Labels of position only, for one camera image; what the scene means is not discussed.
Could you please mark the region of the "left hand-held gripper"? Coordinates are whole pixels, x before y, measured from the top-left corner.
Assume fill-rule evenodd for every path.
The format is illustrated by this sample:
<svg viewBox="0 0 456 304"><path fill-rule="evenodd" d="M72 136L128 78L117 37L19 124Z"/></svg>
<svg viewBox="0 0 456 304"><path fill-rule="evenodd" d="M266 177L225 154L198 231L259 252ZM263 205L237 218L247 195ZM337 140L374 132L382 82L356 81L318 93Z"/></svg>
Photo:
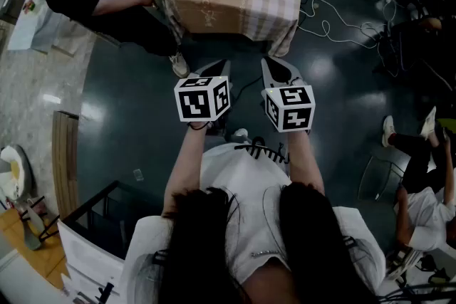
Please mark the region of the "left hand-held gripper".
<svg viewBox="0 0 456 304"><path fill-rule="evenodd" d="M181 122L207 123L213 133L225 130L231 109L230 70L230 60L218 60L197 69L197 76L177 83L174 93Z"/></svg>

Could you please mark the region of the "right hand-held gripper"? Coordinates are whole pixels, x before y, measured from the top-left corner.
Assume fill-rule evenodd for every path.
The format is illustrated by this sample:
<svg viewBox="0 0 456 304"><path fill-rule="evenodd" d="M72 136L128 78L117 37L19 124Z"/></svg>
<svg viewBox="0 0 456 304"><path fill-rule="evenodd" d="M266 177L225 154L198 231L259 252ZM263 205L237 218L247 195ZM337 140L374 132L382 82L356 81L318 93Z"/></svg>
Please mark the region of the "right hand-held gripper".
<svg viewBox="0 0 456 304"><path fill-rule="evenodd" d="M280 58L262 58L264 112L278 132L309 131L316 101L298 68ZM280 86L280 81L292 81Z"/></svg>

